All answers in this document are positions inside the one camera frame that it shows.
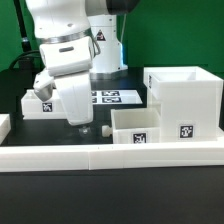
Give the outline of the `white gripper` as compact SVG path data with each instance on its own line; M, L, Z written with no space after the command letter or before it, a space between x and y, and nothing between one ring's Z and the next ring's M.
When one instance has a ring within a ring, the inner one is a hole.
M93 43L89 36L64 43L41 44L46 71L53 78L70 125L81 125L79 133L89 135L93 121L89 70L92 68Z

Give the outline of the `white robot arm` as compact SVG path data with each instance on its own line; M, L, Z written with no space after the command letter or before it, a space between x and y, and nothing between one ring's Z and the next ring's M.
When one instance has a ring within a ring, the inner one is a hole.
M36 96L47 101L57 92L72 126L93 121L90 69L101 53L91 16L122 15L140 0L25 0L44 69L34 81Z

